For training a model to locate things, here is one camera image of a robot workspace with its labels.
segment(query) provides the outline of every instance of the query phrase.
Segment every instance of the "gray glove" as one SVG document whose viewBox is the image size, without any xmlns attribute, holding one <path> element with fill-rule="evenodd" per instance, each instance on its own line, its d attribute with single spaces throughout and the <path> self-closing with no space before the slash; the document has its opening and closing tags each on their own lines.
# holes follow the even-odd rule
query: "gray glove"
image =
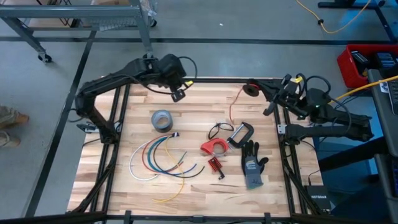
<svg viewBox="0 0 398 224">
<path fill-rule="evenodd" d="M 259 148 L 259 143 L 254 144 L 252 140 L 242 147 L 242 170 L 248 189 L 255 189 L 263 185 L 261 173 L 264 171 L 268 158 L 265 157 L 258 161 Z"/>
</svg>

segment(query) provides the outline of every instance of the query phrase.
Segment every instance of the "wooden table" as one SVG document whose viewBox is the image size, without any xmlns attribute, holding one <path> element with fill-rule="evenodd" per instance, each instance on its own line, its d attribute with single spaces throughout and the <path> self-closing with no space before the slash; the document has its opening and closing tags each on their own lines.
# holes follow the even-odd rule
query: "wooden table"
<svg viewBox="0 0 398 224">
<path fill-rule="evenodd" d="M 156 94 L 139 85 L 132 86 L 108 213 L 124 215 L 125 210 L 131 210 L 133 215 L 263 217 L 264 212 L 269 212 L 272 217 L 289 217 L 274 116 L 262 114 L 268 106 L 264 96 L 253 98 L 242 92 L 232 107 L 235 127 L 238 127 L 242 121 L 253 125 L 255 131 L 252 139 L 260 144 L 259 158 L 269 158 L 261 175 L 264 182 L 262 187 L 254 190 L 246 189 L 241 169 L 240 149 L 229 151 L 227 156 L 220 158 L 226 175 L 222 180 L 218 180 L 219 173 L 212 172 L 208 165 L 207 161 L 211 157 L 200 154 L 199 148 L 207 141 L 210 128 L 217 122 L 229 121 L 229 105 L 241 87 L 242 84 L 196 83 L 186 92 L 187 96 L 183 100 L 173 103 L 169 95 Z M 96 99 L 96 107 L 105 118 L 109 116 L 113 95 L 114 91 L 110 91 Z M 144 182 L 134 179 L 128 169 L 131 154 L 140 145 L 162 135 L 156 132 L 150 122 L 156 110 L 169 110 L 172 114 L 174 121 L 172 131 L 178 131 L 180 137 L 170 139 L 168 148 L 176 158 L 180 158 L 187 151 L 183 160 L 183 170 L 189 169 L 196 163 L 197 167 L 188 173 L 195 174 L 205 166 L 200 175 L 185 180 L 179 196 L 165 203 L 154 202 L 152 199 L 166 199 L 173 196 L 180 188 L 181 179 L 160 175 L 158 178 Z M 290 117 L 293 123 L 298 123 L 294 115 Z M 227 138 L 230 135 L 229 131 L 221 131 L 219 137 Z M 98 135 L 88 134 L 86 141 L 96 138 Z M 99 141 L 83 148 L 68 210 L 74 209 L 94 186 L 101 151 L 102 144 Z M 313 147 L 300 144 L 297 146 L 297 156 L 302 181 L 306 184 L 308 175 L 319 169 L 317 155 Z M 161 167 L 174 165 L 165 153 L 163 143 L 157 150 L 156 157 Z M 141 151 L 133 159 L 132 170 L 141 178 L 153 176 L 153 173 L 142 165 Z M 321 185 L 320 173 L 311 175 L 311 181 L 313 185 Z M 297 191 L 293 184 L 292 186 L 296 212 L 300 212 Z M 102 203 L 103 191 L 99 196 L 99 208 Z"/>
</svg>

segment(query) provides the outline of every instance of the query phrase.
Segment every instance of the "red toolbox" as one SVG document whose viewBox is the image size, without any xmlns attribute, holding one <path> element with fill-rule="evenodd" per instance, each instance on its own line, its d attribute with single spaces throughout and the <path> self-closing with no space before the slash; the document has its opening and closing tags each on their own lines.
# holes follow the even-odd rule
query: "red toolbox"
<svg viewBox="0 0 398 224">
<path fill-rule="evenodd" d="M 369 44 L 349 44 L 337 58 L 344 83 L 348 88 L 358 88 L 368 84 L 368 78 L 359 74 L 356 69 L 354 58 L 351 51 L 357 50 L 366 58 L 371 58 L 376 52 L 392 52 L 398 55 L 398 45 L 369 45 Z"/>
</svg>

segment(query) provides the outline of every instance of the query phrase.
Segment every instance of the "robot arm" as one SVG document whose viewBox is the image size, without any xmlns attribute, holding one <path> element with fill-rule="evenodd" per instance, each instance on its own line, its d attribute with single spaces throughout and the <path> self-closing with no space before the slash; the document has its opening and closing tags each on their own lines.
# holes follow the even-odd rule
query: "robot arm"
<svg viewBox="0 0 398 224">
<path fill-rule="evenodd" d="M 88 118 L 99 129 L 102 143 L 114 144 L 119 139 L 119 133 L 114 124 L 105 120 L 95 108 L 96 96 L 123 85 L 141 84 L 150 89 L 148 85 L 155 84 L 171 91 L 157 93 L 168 94 L 174 102 L 178 102 L 184 98 L 184 91 L 189 87 L 183 79 L 185 76 L 180 59 L 172 54 L 161 60 L 137 58 L 118 72 L 84 83 L 75 97 L 76 113 L 82 118 Z"/>
<path fill-rule="evenodd" d="M 316 88 L 309 89 L 302 97 L 302 90 L 297 93 L 300 84 L 290 81 L 291 78 L 290 75 L 286 75 L 282 81 L 271 82 L 251 79 L 243 87 L 244 92 L 249 96 L 258 96 L 260 91 L 264 94 L 266 100 L 270 102 L 268 109 L 263 112 L 266 116 L 273 112 L 275 106 L 280 105 L 297 115 L 298 119 L 309 116 L 310 121 L 315 124 L 333 122 L 333 126 L 327 127 L 280 125 L 278 132 L 283 134 L 283 140 L 286 143 L 300 144 L 300 140 L 306 137 L 347 137 L 358 141 L 368 141 L 373 137 L 370 117 L 334 109 L 329 105 L 331 98 L 328 93 Z"/>
</svg>

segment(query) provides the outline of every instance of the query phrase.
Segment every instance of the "table leg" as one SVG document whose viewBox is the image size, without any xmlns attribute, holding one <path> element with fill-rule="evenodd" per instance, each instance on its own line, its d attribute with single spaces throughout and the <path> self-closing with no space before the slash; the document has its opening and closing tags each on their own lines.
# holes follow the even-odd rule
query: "table leg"
<svg viewBox="0 0 398 224">
<path fill-rule="evenodd" d="M 40 42 L 32 35 L 33 32 L 22 26 L 22 23 L 17 18 L 1 18 L 11 29 L 13 29 L 24 41 L 26 41 L 33 49 L 39 53 L 39 56 L 46 58 L 45 49 Z"/>
<path fill-rule="evenodd" d="M 388 150 L 387 142 L 384 137 L 368 141 L 360 146 L 339 152 L 335 155 L 326 157 L 319 161 L 319 169 L 328 171 L 339 167 L 347 166 L 354 162 L 372 159 L 375 154 L 384 154 Z"/>
</svg>

